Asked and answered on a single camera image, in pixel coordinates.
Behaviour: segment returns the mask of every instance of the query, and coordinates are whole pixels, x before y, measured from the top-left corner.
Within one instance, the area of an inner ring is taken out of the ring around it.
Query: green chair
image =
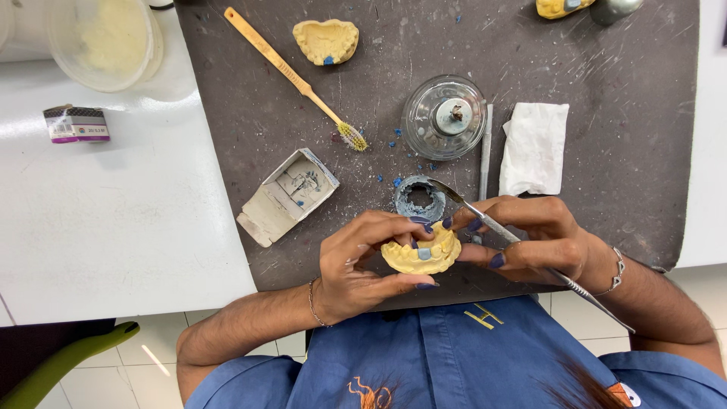
[[[78,340],[43,361],[2,400],[0,409],[34,409],[66,373],[84,360],[119,345],[140,330],[136,322],[124,322],[105,335]]]

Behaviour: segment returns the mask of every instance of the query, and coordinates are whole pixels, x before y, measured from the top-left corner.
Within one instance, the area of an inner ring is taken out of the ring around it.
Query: small box
[[[103,142],[110,140],[101,108],[71,104],[43,111],[53,143]]]
[[[262,182],[237,221],[258,244],[270,247],[328,199],[339,184],[310,149],[298,149]]]

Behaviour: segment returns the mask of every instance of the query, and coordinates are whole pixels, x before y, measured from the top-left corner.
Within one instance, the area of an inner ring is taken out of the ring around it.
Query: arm
[[[531,241],[513,243],[502,252],[463,245],[458,260],[490,268],[511,281],[558,284],[540,269],[553,267],[592,294],[611,287],[618,273],[616,253],[578,226],[560,199],[501,196],[475,206],[504,226],[525,230]],[[452,216],[450,229],[468,226],[473,220],[474,215],[462,208]],[[479,228],[477,222],[473,227]],[[598,300],[635,329],[631,348],[680,355],[725,378],[715,331],[699,307],[660,273],[627,257],[624,262],[621,285]]]
[[[407,293],[430,276],[381,278],[365,262],[382,243],[433,238],[422,221],[367,211],[321,243],[321,278],[313,282],[313,307],[333,325],[368,311],[386,298]],[[182,401],[216,367],[274,339],[320,326],[310,310],[308,284],[248,295],[187,328],[177,341],[177,381]]]

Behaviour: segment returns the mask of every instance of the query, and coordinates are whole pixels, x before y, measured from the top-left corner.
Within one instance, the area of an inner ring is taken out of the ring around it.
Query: metal scalpel handle
[[[500,223],[497,223],[495,220],[493,220],[490,216],[482,213],[481,211],[475,209],[474,206],[471,204],[465,202],[464,205],[467,209],[470,210],[470,212],[475,213],[475,215],[482,221],[482,223],[485,224],[485,226],[489,227],[492,231],[500,235],[503,239],[507,240],[509,243],[519,242],[520,239],[514,235],[511,231],[507,230],[505,227],[502,227]],[[582,298],[584,298],[589,303],[596,306],[601,311],[605,312],[606,315],[614,319],[614,321],[618,322],[622,327],[626,328],[630,333],[635,334],[636,331],[634,331],[633,328],[629,327],[628,325],[621,322],[620,319],[616,318],[605,306],[601,305],[601,303],[596,300],[593,295],[591,295],[588,291],[586,291],[585,288],[581,287],[573,281],[570,277],[566,276],[565,274],[561,273],[560,271],[556,269],[551,268],[545,268],[546,271],[551,273],[554,277],[556,277],[563,285],[565,285],[570,290],[573,290],[574,293],[580,295]]]

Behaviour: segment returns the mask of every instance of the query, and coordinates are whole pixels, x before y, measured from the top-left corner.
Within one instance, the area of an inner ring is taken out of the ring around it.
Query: white tissue
[[[568,108],[568,104],[515,104],[512,119],[502,125],[507,140],[500,167],[500,196],[561,192]]]

